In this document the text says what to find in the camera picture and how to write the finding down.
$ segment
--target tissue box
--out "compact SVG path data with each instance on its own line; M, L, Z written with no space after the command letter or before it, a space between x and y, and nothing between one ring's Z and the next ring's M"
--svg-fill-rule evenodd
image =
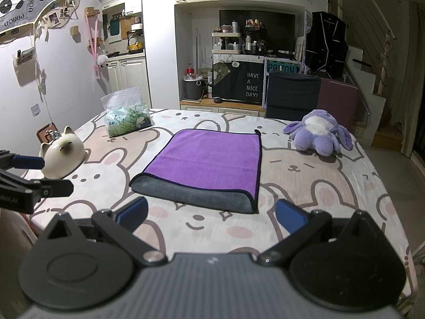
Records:
M106 110L105 127L110 137L152 125L149 109L143 104L138 87L111 93L101 101Z

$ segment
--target bed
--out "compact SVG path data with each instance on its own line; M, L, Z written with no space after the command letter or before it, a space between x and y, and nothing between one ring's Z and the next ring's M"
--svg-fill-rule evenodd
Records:
M153 126L109 138L100 114L77 129L87 157L71 173L75 190L67 198L44 199L30 221L44 229L56 213L88 218L99 209L118 209L138 194L130 180L152 161L171 137L183 129L233 133L261 132L262 165L258 193L259 214L210 210L147 197L149 214L134 234L169 258L183 252L249 252L258 255L288 236L277 222L274 203L286 198L301 208L321 209L334 217L350 217L354 210L370 213L405 264L407 282L399 309L409 310L417 292L417 279L409 242L400 219L373 164L353 138L352 151L324 158L298 152L282 133L286 121L204 111L152 109ZM41 178L30 170L25 178Z

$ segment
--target gray trash can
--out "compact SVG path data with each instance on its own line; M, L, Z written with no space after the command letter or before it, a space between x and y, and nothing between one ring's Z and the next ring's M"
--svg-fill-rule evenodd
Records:
M201 99L202 98L202 78L198 79L183 79L186 86L186 99Z

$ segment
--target wooden shelf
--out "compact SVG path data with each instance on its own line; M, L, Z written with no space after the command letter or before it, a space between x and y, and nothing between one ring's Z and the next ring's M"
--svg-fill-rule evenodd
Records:
M212 37L241 37L240 32L213 32Z
M221 50L213 49L212 50L213 54L240 54L241 52L242 52L241 50L230 50L230 49L221 49Z
M261 107L260 104L247 104L247 103L227 102L227 101L222 101L221 103L214 103L214 100L211 98L203 98L200 103L180 101L180 104L195 105L195 106L201 106L201 107L218 107L218 108L245 109L245 110L252 110L252 111L266 111L265 109Z

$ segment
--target blue gripper pad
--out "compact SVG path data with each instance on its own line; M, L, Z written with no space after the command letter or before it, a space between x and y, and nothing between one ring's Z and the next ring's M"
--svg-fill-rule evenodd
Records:
M279 199L276 202L276 219L290 233L294 233L305 225L309 220L309 213L300 209L295 204Z
M140 196L115 211L112 219L127 230L133 232L147 217L149 206L144 196Z
M43 169L44 159L41 157L15 155L10 160L10 165L16 169Z

